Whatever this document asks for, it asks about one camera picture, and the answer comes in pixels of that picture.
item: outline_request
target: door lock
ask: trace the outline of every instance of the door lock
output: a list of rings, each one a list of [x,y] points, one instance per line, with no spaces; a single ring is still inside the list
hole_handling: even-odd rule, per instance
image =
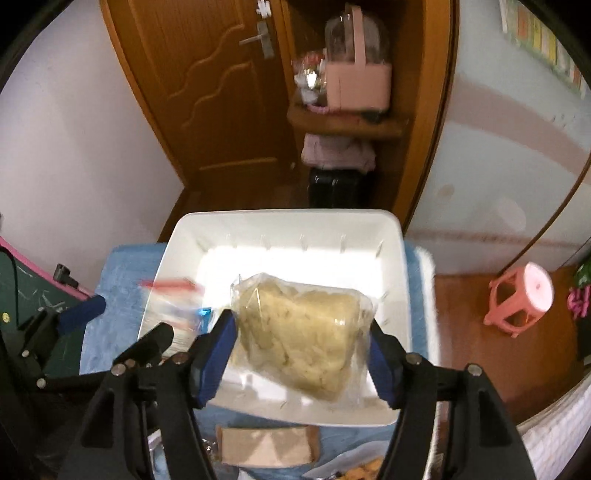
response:
[[[260,21],[256,23],[256,31],[258,35],[254,37],[245,38],[238,42],[238,45],[246,45],[247,43],[252,43],[254,41],[260,41],[262,47],[262,55],[266,59],[272,59],[275,57],[275,52],[273,51],[273,42],[271,41],[271,36],[269,35],[269,27],[267,26],[267,22]]]

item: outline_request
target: white plastic bin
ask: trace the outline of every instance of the white plastic bin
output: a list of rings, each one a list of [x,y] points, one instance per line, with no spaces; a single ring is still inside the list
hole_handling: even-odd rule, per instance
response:
[[[181,218],[156,279],[188,277],[205,287],[203,306],[229,305],[239,277],[265,272],[286,281],[354,288],[376,300],[376,320],[410,345],[406,257],[397,219],[381,210],[248,210]],[[152,326],[142,320],[139,335]],[[397,412],[377,398],[368,376],[364,406],[311,399],[228,365],[210,402],[251,415],[303,424],[377,426]]]

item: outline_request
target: white wall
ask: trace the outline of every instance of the white wall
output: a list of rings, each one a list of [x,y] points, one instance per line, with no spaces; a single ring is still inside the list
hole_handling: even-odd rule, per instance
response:
[[[0,94],[0,235],[94,288],[113,247],[157,239],[181,190],[98,0],[74,0]]]
[[[497,272],[548,222],[590,148],[591,95],[582,100],[511,43],[499,0],[460,0],[450,105],[407,237],[431,251],[439,274]],[[577,193],[579,203],[587,198]],[[591,217],[579,218],[577,235],[557,228],[543,239],[539,263],[565,261],[591,235]]]

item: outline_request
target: blue cloth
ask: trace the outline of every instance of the blue cloth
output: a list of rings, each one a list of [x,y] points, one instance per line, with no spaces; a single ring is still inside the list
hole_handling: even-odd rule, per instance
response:
[[[420,263],[414,247],[406,242],[404,246],[411,299],[412,350],[428,357]],[[81,374],[109,369],[113,359],[137,339],[144,311],[144,299],[138,283],[155,277],[165,247],[166,244],[127,245],[115,248],[110,254],[96,289],[96,292],[106,299],[107,308],[103,315],[86,326],[80,360]],[[216,425],[232,427],[289,425],[215,406],[196,410],[195,416],[202,436],[211,439],[215,438]],[[321,427],[321,457],[318,465],[363,443],[372,440],[389,440],[393,432],[393,425],[373,428]],[[164,458],[157,456],[155,461],[156,477],[168,478]],[[312,466],[305,465],[290,469],[254,469],[249,473],[259,480],[277,478],[296,480],[310,468]],[[232,468],[217,466],[216,473],[221,480],[236,478],[236,471]]]

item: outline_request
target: plastic bag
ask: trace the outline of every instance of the plastic bag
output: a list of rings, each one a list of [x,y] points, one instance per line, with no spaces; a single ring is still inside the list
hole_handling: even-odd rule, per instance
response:
[[[173,344],[166,350],[165,358],[188,350],[197,335],[209,331],[213,312],[202,307],[201,285],[188,278],[172,278],[142,281],[139,286],[147,301],[142,329],[149,331],[160,322],[174,329]]]
[[[304,478],[344,478],[345,480],[369,480],[377,477],[388,451],[389,442],[377,440],[364,443],[356,449],[341,453],[328,463],[302,475]]]
[[[232,286],[232,310],[254,371],[320,400],[362,401],[369,298],[258,274]]]

